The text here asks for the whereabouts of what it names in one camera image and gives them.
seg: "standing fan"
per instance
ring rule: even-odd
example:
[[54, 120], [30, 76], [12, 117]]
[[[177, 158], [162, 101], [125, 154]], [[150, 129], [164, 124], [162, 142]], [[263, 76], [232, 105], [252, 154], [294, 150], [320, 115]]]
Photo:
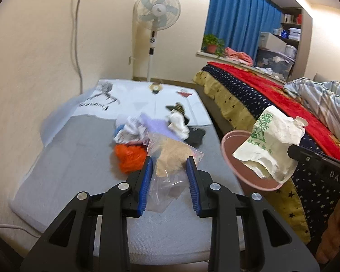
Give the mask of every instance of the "standing fan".
[[135, 4], [137, 21], [151, 30], [147, 81], [151, 78], [152, 57], [156, 45], [157, 31], [172, 26], [180, 16], [179, 0], [137, 0]]

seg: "plastic container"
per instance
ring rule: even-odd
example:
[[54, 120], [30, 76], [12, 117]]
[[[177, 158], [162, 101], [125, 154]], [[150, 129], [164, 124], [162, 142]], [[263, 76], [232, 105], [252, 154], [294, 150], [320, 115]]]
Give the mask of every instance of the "plastic container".
[[274, 179], [261, 179], [250, 168], [245, 166], [242, 162], [233, 157], [234, 151], [242, 145], [250, 136], [247, 131], [231, 131], [227, 133], [221, 141], [221, 153], [227, 165], [232, 169], [233, 173], [245, 193], [249, 195], [253, 192], [259, 191], [274, 191], [279, 189], [282, 184], [279, 184]]
[[257, 67], [271, 68], [275, 73], [281, 73], [281, 80], [286, 81], [295, 60], [280, 52], [258, 48]]
[[295, 48], [294, 46], [291, 46], [291, 45], [286, 46], [286, 50], [285, 50], [286, 56], [291, 57], [292, 59], [295, 59], [296, 53], [297, 53], [297, 48]]
[[286, 43], [270, 32], [261, 32], [258, 46], [275, 52], [285, 52]]

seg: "power cord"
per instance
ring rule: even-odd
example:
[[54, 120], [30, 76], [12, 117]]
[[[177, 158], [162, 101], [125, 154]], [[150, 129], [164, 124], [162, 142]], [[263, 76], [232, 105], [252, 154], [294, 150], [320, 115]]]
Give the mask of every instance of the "power cord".
[[76, 70], [76, 72], [79, 75], [80, 94], [83, 94], [83, 77], [82, 77], [82, 71], [81, 71], [81, 68], [80, 68], [79, 62], [78, 62], [78, 13], [79, 13], [80, 1], [81, 0], [77, 0], [77, 6], [76, 6], [75, 15], [73, 15], [73, 0], [71, 0], [71, 15], [72, 15], [72, 20], [73, 20], [72, 37], [71, 37], [71, 48], [72, 48], [72, 45], [73, 45], [73, 38], [74, 38], [75, 70]]
[[25, 231], [26, 233], [30, 234], [31, 236], [35, 238], [40, 238], [40, 236], [33, 234], [31, 231], [25, 229], [24, 227], [16, 226], [16, 225], [9, 225], [9, 224], [0, 224], [0, 229], [6, 228], [6, 229], [19, 229], [22, 231]]

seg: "terracotta pot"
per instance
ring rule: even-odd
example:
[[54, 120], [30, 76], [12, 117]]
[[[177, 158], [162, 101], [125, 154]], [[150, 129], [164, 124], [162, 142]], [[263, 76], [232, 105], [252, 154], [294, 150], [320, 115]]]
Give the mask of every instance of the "terracotta pot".
[[247, 131], [235, 130], [227, 133], [223, 137], [220, 147], [224, 160], [238, 178], [245, 195], [250, 195], [253, 192], [269, 192], [279, 189], [282, 184], [279, 184], [272, 178], [261, 179], [254, 171], [233, 157], [234, 151], [236, 151], [249, 136], [250, 132]]
[[208, 45], [207, 46], [207, 52], [211, 53], [211, 54], [214, 54], [216, 52], [216, 48], [217, 48], [216, 45]]

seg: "blue curtain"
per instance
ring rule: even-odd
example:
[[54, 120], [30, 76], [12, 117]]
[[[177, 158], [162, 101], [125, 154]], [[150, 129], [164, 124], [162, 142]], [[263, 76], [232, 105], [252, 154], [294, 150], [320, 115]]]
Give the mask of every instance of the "blue curtain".
[[280, 22], [281, 11], [269, 0], [210, 0], [204, 33], [216, 35], [226, 47], [255, 61], [260, 33], [272, 33]]

